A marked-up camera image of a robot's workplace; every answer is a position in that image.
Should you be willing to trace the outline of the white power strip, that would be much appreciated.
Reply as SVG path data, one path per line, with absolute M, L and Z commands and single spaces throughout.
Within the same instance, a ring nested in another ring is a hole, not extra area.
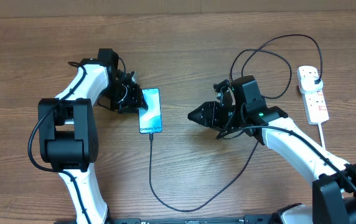
M 297 79 L 299 86 L 300 76 L 318 78 L 319 74 L 317 68 L 304 65 L 297 69 Z M 310 94 L 301 94 L 304 103 L 304 109 L 306 112 L 306 118 L 308 124 L 318 125 L 329 120 L 329 114 L 326 107 L 326 101 L 324 99 L 323 91 L 317 91 Z

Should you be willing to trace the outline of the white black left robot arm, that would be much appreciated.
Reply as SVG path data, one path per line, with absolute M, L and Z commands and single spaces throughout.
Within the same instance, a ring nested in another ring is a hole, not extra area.
M 74 223 L 112 223 L 95 173 L 99 142 L 93 108 L 106 98 L 110 111 L 136 113 L 147 109 L 136 73 L 120 70 L 123 59 L 113 49 L 100 49 L 96 58 L 69 64 L 77 75 L 53 98 L 38 104 L 38 122 L 28 140 L 28 156 L 38 169 L 57 173 L 71 196 Z

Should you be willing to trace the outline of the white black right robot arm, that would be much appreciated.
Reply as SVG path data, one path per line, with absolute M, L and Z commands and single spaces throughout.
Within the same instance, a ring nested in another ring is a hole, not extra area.
M 286 112 L 268 107 L 253 76 L 215 84 L 217 101 L 207 101 L 188 119 L 219 132 L 239 132 L 277 152 L 312 188 L 312 205 L 295 203 L 272 213 L 269 223 L 356 223 L 356 163 L 318 145 Z

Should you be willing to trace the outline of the Samsung Galaxy smartphone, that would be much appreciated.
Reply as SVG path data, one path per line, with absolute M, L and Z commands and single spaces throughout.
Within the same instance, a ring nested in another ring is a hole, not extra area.
M 158 88 L 143 90 L 147 109 L 139 109 L 139 132 L 152 134 L 162 132 L 161 98 Z

